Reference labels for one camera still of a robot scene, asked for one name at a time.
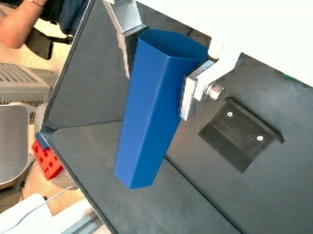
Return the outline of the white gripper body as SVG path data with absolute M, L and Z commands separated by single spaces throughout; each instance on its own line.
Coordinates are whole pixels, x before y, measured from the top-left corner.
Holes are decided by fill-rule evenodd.
M 137 0 L 313 87 L 313 0 Z

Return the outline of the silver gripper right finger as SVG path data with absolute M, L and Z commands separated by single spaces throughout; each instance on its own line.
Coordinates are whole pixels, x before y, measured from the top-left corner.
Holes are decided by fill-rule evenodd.
M 185 121 L 196 115 L 197 102 L 205 97 L 212 100 L 220 98 L 224 88 L 217 84 L 217 80 L 234 69 L 241 55 L 241 51 L 230 45 L 222 45 L 220 51 L 210 46 L 208 54 L 213 55 L 214 52 L 220 53 L 217 59 L 209 58 L 185 80 L 180 108 L 180 116 Z

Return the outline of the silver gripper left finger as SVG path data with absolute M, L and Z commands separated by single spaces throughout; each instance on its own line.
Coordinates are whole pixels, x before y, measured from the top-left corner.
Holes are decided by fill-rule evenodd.
M 130 78 L 135 61 L 137 41 L 149 27 L 142 23 L 135 0 L 103 0 L 103 4 L 117 29 L 125 74 Z

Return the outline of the person's forearm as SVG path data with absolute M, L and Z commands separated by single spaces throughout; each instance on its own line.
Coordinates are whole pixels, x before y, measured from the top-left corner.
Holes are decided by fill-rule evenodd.
M 40 17 L 49 0 L 23 0 L 7 15 L 0 9 L 0 43 L 10 48 L 20 48 Z

